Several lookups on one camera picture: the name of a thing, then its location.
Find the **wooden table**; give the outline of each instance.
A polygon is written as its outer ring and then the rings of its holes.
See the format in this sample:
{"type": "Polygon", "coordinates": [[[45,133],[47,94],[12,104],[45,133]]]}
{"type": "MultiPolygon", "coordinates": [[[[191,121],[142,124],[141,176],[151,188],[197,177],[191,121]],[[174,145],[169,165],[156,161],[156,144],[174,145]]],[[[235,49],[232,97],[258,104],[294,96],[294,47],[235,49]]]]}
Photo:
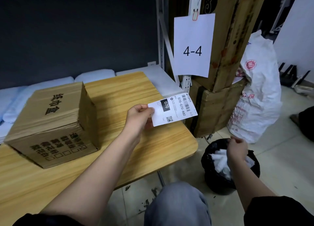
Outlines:
{"type": "MultiPolygon", "coordinates": [[[[40,212],[78,177],[121,132],[130,107],[162,99],[143,72],[95,81],[85,86],[97,107],[101,149],[79,159],[42,169],[2,144],[0,146],[1,226],[12,225],[28,212],[40,212]]],[[[188,157],[197,148],[197,141],[181,121],[144,131],[116,188],[188,157]]]]}

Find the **tiled floor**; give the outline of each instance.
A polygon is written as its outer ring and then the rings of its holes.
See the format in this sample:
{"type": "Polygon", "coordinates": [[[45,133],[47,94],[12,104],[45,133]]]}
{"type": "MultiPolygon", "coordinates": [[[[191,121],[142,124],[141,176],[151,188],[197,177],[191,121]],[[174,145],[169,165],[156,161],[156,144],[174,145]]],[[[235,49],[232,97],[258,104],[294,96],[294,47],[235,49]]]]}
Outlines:
{"type": "MultiPolygon", "coordinates": [[[[293,197],[314,214],[314,143],[302,135],[289,115],[313,106],[314,100],[282,87],[281,116],[260,140],[250,144],[261,165],[261,180],[276,194],[293,197]]],[[[201,157],[212,141],[229,137],[227,128],[208,141],[198,138],[198,150],[190,158],[161,170],[166,184],[183,180],[198,188],[206,197],[213,225],[243,225],[244,211],[237,192],[219,196],[204,182],[201,157]]],[[[158,194],[161,185],[156,173],[116,190],[100,225],[138,225],[144,222],[145,206],[158,194]]]]}

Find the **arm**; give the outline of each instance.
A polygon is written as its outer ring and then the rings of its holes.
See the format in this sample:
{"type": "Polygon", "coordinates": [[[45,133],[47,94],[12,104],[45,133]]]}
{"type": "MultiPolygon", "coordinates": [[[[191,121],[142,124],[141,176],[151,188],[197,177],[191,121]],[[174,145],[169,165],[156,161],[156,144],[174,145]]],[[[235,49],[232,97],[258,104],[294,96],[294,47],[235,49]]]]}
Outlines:
{"type": "Polygon", "coordinates": [[[228,165],[244,211],[254,197],[276,196],[246,165],[246,155],[247,143],[231,136],[227,148],[228,165]]]}
{"type": "Polygon", "coordinates": [[[41,213],[66,215],[83,225],[96,225],[133,149],[140,141],[141,132],[152,127],[149,116],[153,112],[154,109],[146,104],[129,109],[125,126],[118,137],[41,213]]]}

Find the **white wall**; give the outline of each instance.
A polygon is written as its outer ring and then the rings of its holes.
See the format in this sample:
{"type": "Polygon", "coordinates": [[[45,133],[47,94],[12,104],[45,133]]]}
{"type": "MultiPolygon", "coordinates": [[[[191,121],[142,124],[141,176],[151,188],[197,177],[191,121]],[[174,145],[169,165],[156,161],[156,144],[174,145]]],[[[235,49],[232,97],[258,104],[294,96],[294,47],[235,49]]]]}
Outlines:
{"type": "Polygon", "coordinates": [[[297,65],[298,75],[311,70],[305,80],[314,83],[314,0],[295,0],[274,43],[284,71],[297,65]]]}

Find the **black sleeve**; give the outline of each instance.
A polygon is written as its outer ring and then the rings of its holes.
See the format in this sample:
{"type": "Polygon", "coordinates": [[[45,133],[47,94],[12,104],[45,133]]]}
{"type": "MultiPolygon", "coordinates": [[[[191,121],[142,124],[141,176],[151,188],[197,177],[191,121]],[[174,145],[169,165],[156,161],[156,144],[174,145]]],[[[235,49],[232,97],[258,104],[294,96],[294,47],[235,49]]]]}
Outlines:
{"type": "Polygon", "coordinates": [[[314,225],[311,215],[298,201],[286,196],[252,199],[244,215],[244,225],[314,225]]]}
{"type": "Polygon", "coordinates": [[[83,226],[65,215],[26,214],[19,218],[13,226],[83,226]]]}

